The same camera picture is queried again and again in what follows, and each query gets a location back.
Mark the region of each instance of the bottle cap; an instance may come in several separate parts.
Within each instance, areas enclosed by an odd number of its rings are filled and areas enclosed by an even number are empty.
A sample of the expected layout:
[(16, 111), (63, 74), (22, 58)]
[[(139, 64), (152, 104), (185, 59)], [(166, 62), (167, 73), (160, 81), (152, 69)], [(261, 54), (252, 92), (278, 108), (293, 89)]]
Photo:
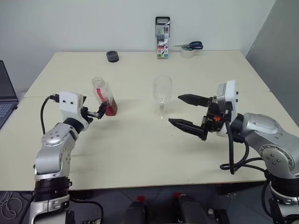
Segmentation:
[(109, 62), (117, 62), (119, 60), (118, 54), (115, 50), (108, 51), (106, 56)]

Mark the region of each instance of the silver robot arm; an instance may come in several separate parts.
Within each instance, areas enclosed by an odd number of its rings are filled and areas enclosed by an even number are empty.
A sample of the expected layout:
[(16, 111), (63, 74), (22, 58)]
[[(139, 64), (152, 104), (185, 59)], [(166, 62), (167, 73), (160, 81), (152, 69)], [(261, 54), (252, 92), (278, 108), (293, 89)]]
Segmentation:
[(66, 210), (70, 196), (71, 151), (81, 131), (87, 130), (92, 118), (100, 119), (106, 110), (102, 104), (98, 112), (83, 107), (84, 97), (72, 92), (61, 92), (53, 98), (59, 102), (64, 122), (58, 123), (42, 137), (42, 149), (35, 163), (34, 200), (30, 205), (29, 224), (71, 224), (74, 214)]
[(206, 140), (208, 132), (227, 136), (226, 124), (233, 133), (254, 148), (267, 167), (267, 182), (271, 182), (273, 198), (271, 213), (263, 207), (276, 224), (299, 220), (299, 138), (282, 129), (279, 123), (260, 114), (237, 113), (238, 91), (235, 81), (220, 84), (217, 96), (206, 98), (186, 94), (178, 98), (188, 104), (207, 107), (201, 126), (182, 119), (169, 119), (184, 132)]

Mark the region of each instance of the white wall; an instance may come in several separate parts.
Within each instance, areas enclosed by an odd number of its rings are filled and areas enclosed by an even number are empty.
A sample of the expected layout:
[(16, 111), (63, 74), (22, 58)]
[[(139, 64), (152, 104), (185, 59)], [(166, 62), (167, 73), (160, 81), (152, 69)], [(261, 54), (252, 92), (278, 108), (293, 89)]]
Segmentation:
[(171, 17), (170, 45), (246, 55), (274, 1), (0, 0), (0, 59), (25, 91), (56, 51), (154, 51), (156, 15)]

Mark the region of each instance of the table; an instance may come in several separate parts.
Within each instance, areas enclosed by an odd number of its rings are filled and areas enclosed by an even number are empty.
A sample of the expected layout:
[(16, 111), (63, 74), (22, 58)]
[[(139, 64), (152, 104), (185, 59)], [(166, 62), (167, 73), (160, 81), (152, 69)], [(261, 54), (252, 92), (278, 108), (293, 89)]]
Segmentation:
[[(120, 53), (120, 60), (135, 58), (137, 67), (140, 68), (144, 58), (150, 58), (154, 53)], [(44, 96), (52, 93), (59, 93), (60, 90), (81, 91), (86, 90), (87, 97), (85, 105), (91, 111), (95, 111), (99, 106), (91, 89), (91, 79), (93, 76), (102, 76), (110, 82), (111, 89), (115, 95), (119, 110), (115, 117), (104, 116), (101, 120), (95, 120), (90, 124), (87, 131), (79, 135), (76, 146), (71, 154), (70, 179), (73, 182), (71, 189), (104, 189), (121, 187), (157, 186), (171, 184), (197, 184), (197, 183), (223, 183), (223, 182), (250, 182), (263, 180), (263, 173), (250, 168), (241, 168), (235, 175), (228, 171), (219, 169), (219, 165), (228, 161), (228, 140), (216, 136), (214, 133), (208, 135), (207, 141), (201, 141), (196, 136), (186, 134), (173, 127), (167, 121), (157, 118), (157, 109), (152, 97), (152, 82), (156, 74), (151, 74), (150, 70), (156, 68), (148, 67), (140, 72), (133, 70), (126, 65), (122, 65), (126, 72), (121, 71), (118, 63), (100, 62), (105, 73), (96, 74), (98, 64), (92, 65), (93, 58), (101, 58), (104, 53), (56, 53), (53, 59), (43, 70), (38, 79), (29, 89), (25, 98), (21, 101), (18, 110), (12, 114), (0, 131), (0, 190), (32, 190), (34, 188), (34, 170), (32, 168), (37, 152), (41, 148), (42, 130), (39, 120), (39, 112)], [(227, 65), (230, 70), (242, 70), (244, 67), (246, 76), (239, 74), (227, 75), (227, 71), (222, 71), (227, 78), (220, 77), (210, 72), (210, 76), (196, 76), (194, 73), (207, 74), (208, 68), (204, 72), (200, 67), (195, 70), (191, 65), (197, 66), (196, 60), (191, 63), (181, 59), (181, 64), (189, 63), (190, 68), (181, 77), (179, 72), (166, 73), (172, 77), (174, 84), (173, 100), (165, 106), (166, 113), (171, 118), (182, 118), (193, 121), (200, 125), (202, 116), (206, 114), (206, 108), (187, 105), (178, 100), (175, 96), (181, 93), (196, 93), (209, 97), (216, 93), (218, 80), (222, 82), (232, 77), (237, 77), (239, 82), (239, 112), (263, 113), (274, 117), (280, 125), (288, 132), (298, 135), (299, 129), (281, 104), (268, 91), (265, 84), (258, 75), (248, 67), (246, 59), (238, 52), (206, 52), (206, 61), (216, 60), (223, 65), (226, 57), (229, 57), (231, 64)], [(173, 53), (175, 61), (179, 61), (179, 54)], [(157, 64), (171, 64), (168, 60), (156, 60)], [(85, 78), (81, 79), (79, 73), (85, 70)], [(54, 81), (60, 78), (65, 80), (65, 84), (60, 82), (55, 85)], [(214, 80), (214, 82), (202, 85), (201, 80)], [(256, 83), (255, 91), (250, 91), (248, 85)], [(125, 93), (124, 86), (130, 91)], [(61, 121), (62, 116), (58, 104), (49, 101), (44, 111), (44, 122), (46, 130), (52, 128)], [(235, 160), (242, 157), (244, 146), (235, 143)], [(258, 156), (255, 150), (251, 150), (250, 157)], [(262, 161), (252, 163), (264, 168)]]

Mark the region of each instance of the floor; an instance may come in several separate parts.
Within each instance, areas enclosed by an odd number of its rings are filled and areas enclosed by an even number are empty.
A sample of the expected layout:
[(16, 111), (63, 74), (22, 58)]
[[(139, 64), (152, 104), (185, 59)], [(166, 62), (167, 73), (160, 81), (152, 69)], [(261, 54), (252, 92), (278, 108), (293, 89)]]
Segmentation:
[[(264, 213), (261, 206), (261, 188), (255, 187), (235, 194), (220, 196), (216, 185), (180, 185), (163, 187), (146, 187), (131, 189), (107, 189), (95, 190), (92, 200), (102, 204), (104, 208), (105, 224), (118, 224), (121, 222), (122, 214), (137, 196), (145, 197), (145, 204), (149, 208), (150, 224), (173, 223), (172, 195), (173, 193), (184, 193), (194, 197), (205, 209), (226, 209), (231, 224), (272, 224), (273, 222)], [(14, 192), (13, 197), (20, 198), (23, 208), (26, 201)], [(19, 202), (10, 201), (10, 209), (17, 210)], [(71, 210), (75, 212), (77, 224), (82, 221), (95, 220), (100, 217), (98, 207), (89, 204), (73, 204)], [(6, 220), (0, 214), (0, 224), (18, 223), (19, 214), (15, 219)], [(23, 223), (28, 223), (28, 214)]]

